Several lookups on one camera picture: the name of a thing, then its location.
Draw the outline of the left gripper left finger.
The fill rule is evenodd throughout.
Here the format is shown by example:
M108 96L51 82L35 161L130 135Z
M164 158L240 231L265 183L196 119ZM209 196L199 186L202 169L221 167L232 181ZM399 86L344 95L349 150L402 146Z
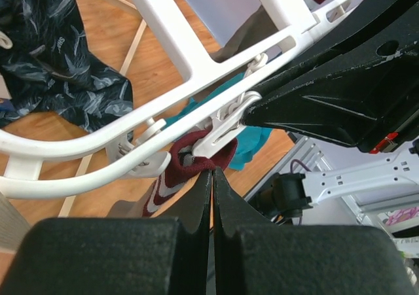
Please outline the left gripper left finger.
M212 174L154 218L48 218L26 234L2 294L205 294Z

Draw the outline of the grey maroon striped sock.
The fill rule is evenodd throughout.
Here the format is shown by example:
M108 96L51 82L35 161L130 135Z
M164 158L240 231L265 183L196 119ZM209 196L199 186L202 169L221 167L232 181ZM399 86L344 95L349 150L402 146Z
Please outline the grey maroon striped sock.
M226 169L238 146L236 138L211 158L192 155L193 145L208 133L208 130L196 130L178 139L171 146L171 160L167 168L150 185L144 196L138 201L119 200L115 202L107 217L150 217L178 193L191 178L200 174L200 172L214 170L216 167Z

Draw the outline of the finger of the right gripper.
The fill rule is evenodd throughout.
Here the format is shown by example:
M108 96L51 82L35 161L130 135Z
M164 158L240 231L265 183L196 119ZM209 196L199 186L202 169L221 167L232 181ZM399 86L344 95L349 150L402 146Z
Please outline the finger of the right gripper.
M362 0L353 12L326 36L255 85L253 89L260 94L267 94L353 50L389 26L416 1Z

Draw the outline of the white clip hanger frame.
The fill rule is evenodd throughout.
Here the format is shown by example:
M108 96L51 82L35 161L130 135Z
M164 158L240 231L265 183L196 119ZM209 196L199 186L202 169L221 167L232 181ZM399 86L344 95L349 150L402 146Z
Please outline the white clip hanger frame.
M327 18L328 13L350 0L332 0L311 11L316 24L303 33L297 33L293 26L289 26L223 63L217 63L210 58L174 0L132 1L184 78L184 83L95 133L78 139L35 141L2 132L1 152L9 156L5 173L1 177L1 193L5 197L26 200L82 194L126 176L144 161L148 161L149 165L143 168L142 177L149 178L161 174L168 163L167 157L162 154L163 147L195 124L216 115L219 109L324 37L337 25ZM148 138L108 166L68 179L40 179L40 170L45 161L73 160L105 147L117 147L119 141L141 123L207 88L273 46L282 49L280 57L256 69L249 77L161 133Z

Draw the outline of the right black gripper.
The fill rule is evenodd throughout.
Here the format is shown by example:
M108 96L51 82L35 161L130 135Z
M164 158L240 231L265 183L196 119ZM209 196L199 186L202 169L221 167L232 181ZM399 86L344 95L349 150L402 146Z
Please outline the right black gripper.
M363 43L264 96L243 123L393 152L418 136L418 42Z

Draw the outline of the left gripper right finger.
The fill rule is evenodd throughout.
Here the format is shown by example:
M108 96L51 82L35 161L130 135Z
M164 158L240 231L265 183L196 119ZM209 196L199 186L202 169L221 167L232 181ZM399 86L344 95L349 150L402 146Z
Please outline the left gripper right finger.
M370 226L277 225L213 172L218 294L414 294L401 253Z

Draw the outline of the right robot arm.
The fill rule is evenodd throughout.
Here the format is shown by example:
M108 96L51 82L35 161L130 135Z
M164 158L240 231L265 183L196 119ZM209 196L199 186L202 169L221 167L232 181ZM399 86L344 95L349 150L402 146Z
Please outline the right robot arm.
M262 98L244 124L385 155L346 169L276 173L249 201L262 215L290 219L331 198L418 186L418 0L362 0L255 89Z

